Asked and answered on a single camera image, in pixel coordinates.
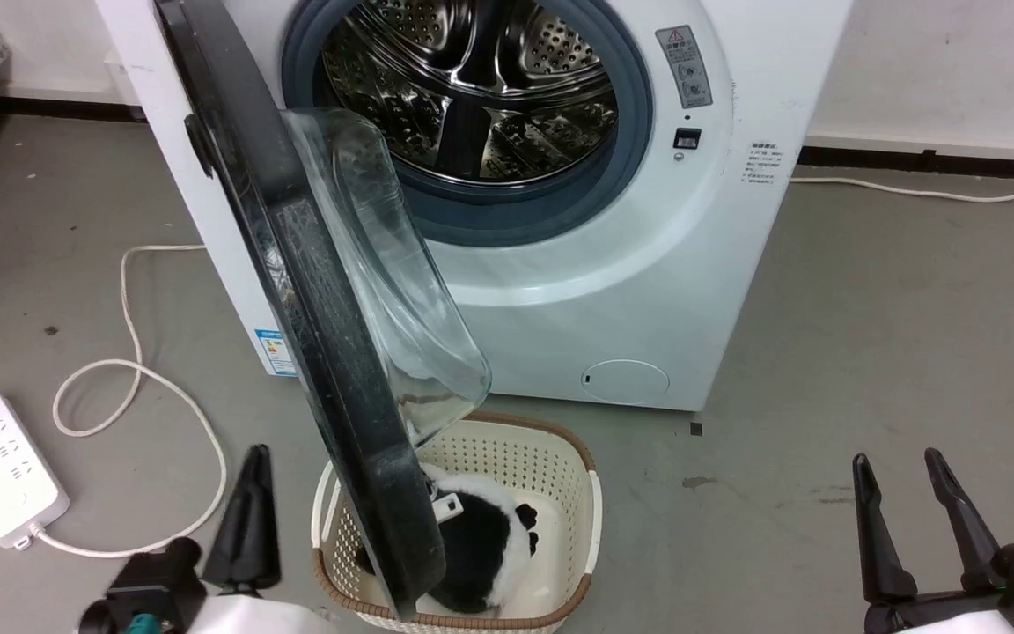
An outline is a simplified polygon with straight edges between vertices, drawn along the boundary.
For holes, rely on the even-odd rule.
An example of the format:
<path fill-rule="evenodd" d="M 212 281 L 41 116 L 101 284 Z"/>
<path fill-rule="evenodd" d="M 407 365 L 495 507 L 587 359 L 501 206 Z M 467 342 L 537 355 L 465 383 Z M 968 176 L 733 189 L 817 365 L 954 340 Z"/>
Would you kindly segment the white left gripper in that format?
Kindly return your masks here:
<path fill-rule="evenodd" d="M 335 625 L 297 603 L 257 598 L 282 581 L 271 453 L 246 450 L 236 485 L 202 570 L 221 595 L 206 598 L 186 633 L 335 633 Z"/>

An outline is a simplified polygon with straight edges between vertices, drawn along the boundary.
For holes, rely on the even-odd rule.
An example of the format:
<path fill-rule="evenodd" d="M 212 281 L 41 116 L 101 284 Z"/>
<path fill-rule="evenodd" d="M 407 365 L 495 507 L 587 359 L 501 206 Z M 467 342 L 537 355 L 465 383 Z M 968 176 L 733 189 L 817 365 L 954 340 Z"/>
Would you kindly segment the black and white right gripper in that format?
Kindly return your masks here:
<path fill-rule="evenodd" d="M 881 511 L 881 489 L 870 459 L 852 461 L 854 509 L 863 598 L 868 609 L 865 633 L 1014 633 L 1002 606 L 1014 605 L 1007 586 L 1014 565 L 1014 544 L 1002 545 L 963 490 L 940 450 L 924 451 L 937 501 L 946 510 L 960 555 L 962 591 L 915 597 L 918 587 L 906 571 Z M 989 593 L 973 595 L 968 593 Z"/>

